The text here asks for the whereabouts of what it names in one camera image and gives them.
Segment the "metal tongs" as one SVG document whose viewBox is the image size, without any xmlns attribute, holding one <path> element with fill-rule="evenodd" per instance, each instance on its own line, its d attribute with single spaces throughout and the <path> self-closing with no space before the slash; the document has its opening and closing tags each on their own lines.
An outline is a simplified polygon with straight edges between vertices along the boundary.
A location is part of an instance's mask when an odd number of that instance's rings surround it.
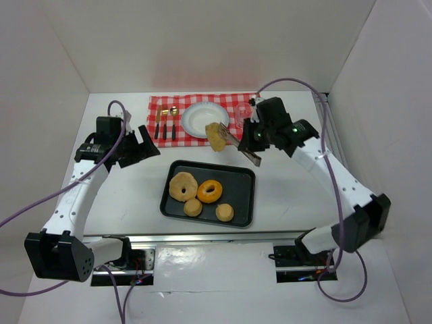
<svg viewBox="0 0 432 324">
<path fill-rule="evenodd" d="M 230 133 L 230 131 L 222 122 L 219 123 L 218 133 L 222 139 L 234 145 L 238 151 L 240 151 L 247 159 L 252 162 L 253 165 L 255 165 L 256 167 L 261 166 L 261 157 L 258 156 L 256 153 L 250 151 L 248 148 L 243 148 L 240 145 L 240 141 L 233 134 Z"/>
</svg>

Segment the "speckled bread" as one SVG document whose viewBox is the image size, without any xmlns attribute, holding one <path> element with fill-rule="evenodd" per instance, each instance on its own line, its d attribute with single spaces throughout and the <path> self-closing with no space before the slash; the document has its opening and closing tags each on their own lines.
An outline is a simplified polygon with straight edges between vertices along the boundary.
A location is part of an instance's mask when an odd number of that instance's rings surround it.
<svg viewBox="0 0 432 324">
<path fill-rule="evenodd" d="M 213 122 L 213 123 L 205 126 L 205 133 L 206 133 L 207 139 L 210 143 L 211 148 L 215 152 L 221 152 L 227 144 L 226 139 L 224 139 L 221 136 L 219 131 L 220 131 L 220 124 L 218 124 L 216 122 Z"/>
</svg>

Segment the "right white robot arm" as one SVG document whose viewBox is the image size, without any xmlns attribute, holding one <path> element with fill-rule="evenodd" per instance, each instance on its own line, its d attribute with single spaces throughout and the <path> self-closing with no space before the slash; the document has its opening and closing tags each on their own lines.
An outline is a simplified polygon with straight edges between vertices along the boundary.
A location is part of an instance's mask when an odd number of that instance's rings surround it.
<svg viewBox="0 0 432 324">
<path fill-rule="evenodd" d="M 337 204 L 338 221 L 311 229 L 296 239 L 304 253 L 339 248 L 353 253 L 385 227 L 391 201 L 362 185 L 326 147 L 319 132 L 305 119 L 292 121 L 278 97 L 249 101 L 254 109 L 243 121 L 239 151 L 261 152 L 270 146 L 303 166 Z"/>
</svg>

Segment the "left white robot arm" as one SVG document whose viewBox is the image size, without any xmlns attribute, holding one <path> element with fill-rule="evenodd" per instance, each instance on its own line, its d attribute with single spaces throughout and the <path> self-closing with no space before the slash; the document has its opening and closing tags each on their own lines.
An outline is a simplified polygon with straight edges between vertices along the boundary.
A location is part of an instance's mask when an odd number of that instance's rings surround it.
<svg viewBox="0 0 432 324">
<path fill-rule="evenodd" d="M 159 155 L 146 126 L 123 130 L 120 117 L 98 117 L 96 130 L 82 143 L 74 157 L 70 184 L 51 218 L 38 233 L 29 233 L 24 248 L 37 277 L 84 282 L 92 270 L 107 264 L 125 268 L 132 262 L 130 240 L 104 235 L 85 244 L 84 227 L 100 187 L 111 168 L 121 168 Z"/>
</svg>

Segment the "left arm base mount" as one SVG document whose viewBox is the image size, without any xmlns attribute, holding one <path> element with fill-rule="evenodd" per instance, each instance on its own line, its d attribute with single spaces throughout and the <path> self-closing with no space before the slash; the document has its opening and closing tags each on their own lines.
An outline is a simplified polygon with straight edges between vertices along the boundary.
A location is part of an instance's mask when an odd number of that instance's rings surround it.
<svg viewBox="0 0 432 324">
<path fill-rule="evenodd" d="M 87 247 L 94 254 L 92 287 L 153 285 L 153 247 L 133 248 L 128 237 L 112 235 L 88 243 Z"/>
</svg>

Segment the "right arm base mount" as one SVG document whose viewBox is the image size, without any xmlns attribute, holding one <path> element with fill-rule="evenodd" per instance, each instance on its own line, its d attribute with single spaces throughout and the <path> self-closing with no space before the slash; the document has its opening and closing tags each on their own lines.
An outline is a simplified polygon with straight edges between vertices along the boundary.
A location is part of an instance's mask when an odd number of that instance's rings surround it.
<svg viewBox="0 0 432 324">
<path fill-rule="evenodd" d="M 278 284 L 306 283 L 317 281 L 337 281 L 336 273 L 328 273 L 327 261 L 330 250 L 310 254 L 295 245 L 294 239 L 278 238 L 271 241 L 273 251 L 268 254 L 275 265 Z"/>
</svg>

